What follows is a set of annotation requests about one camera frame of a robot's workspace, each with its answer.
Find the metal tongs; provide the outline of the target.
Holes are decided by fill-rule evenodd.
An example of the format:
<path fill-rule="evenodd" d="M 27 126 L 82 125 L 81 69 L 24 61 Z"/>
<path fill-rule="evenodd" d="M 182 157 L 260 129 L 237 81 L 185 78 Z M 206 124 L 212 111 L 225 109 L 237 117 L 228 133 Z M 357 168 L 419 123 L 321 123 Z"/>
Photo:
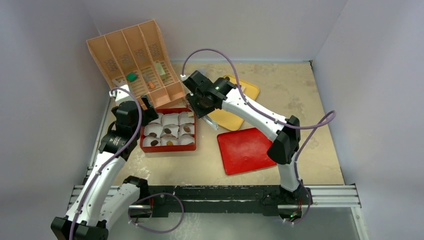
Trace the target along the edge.
<path fill-rule="evenodd" d="M 217 131 L 218 129 L 219 129 L 219 126 L 218 126 L 218 124 L 213 120 L 213 119 L 211 119 L 208 115 L 206 115 L 206 116 L 203 116 L 203 117 L 198 117 L 195 113 L 194 113 L 194 117 L 193 118 L 195 118 L 195 119 L 200 119 L 200 120 L 203 120 L 204 122 L 206 122 L 208 125 L 210 125 L 215 131 Z"/>

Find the red box lid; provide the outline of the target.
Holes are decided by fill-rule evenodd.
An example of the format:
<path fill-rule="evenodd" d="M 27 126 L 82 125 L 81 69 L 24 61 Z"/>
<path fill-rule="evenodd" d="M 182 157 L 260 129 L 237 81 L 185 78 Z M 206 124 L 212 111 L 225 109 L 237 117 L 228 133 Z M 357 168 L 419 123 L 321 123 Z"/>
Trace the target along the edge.
<path fill-rule="evenodd" d="M 217 143 L 223 168 L 228 176 L 276 165 L 267 155 L 272 142 L 256 128 L 218 134 Z"/>

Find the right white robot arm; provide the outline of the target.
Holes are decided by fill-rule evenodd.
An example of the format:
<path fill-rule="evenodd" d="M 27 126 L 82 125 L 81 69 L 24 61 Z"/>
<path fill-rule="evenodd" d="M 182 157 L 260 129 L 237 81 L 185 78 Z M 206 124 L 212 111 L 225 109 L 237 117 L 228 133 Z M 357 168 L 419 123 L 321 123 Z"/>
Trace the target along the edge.
<path fill-rule="evenodd" d="M 212 82 L 199 71 L 180 76 L 189 90 L 186 101 L 197 118 L 207 119 L 215 110 L 234 114 L 258 129 L 271 141 L 267 156 L 277 164 L 280 196 L 288 204 L 300 198 L 299 175 L 294 158 L 300 148 L 300 121 L 274 113 L 244 95 L 238 85 L 220 77 Z"/>

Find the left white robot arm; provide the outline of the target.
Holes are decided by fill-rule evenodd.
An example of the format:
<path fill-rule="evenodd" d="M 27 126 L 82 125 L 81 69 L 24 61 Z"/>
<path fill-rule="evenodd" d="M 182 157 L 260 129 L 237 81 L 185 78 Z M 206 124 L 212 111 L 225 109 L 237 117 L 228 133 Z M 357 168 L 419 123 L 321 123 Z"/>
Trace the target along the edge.
<path fill-rule="evenodd" d="M 142 106 L 130 96 L 116 102 L 115 116 L 102 137 L 92 172 L 82 191 L 64 217 L 55 217 L 50 225 L 59 240 L 106 240 L 113 224 L 130 204 L 149 199 L 147 180 L 127 177 L 122 188 L 106 200 L 112 183 L 123 168 L 141 136 L 141 127 L 158 119 L 147 95 L 140 97 Z"/>

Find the dark chocolate piece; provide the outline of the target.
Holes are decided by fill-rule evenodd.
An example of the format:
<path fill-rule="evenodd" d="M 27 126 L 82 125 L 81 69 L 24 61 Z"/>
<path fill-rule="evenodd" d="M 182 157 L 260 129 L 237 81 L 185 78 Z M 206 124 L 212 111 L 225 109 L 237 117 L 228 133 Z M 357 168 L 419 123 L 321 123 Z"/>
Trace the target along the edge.
<path fill-rule="evenodd" d="M 157 146 L 158 144 L 159 144 L 158 140 L 153 140 L 153 141 L 150 142 L 151 147 Z"/>

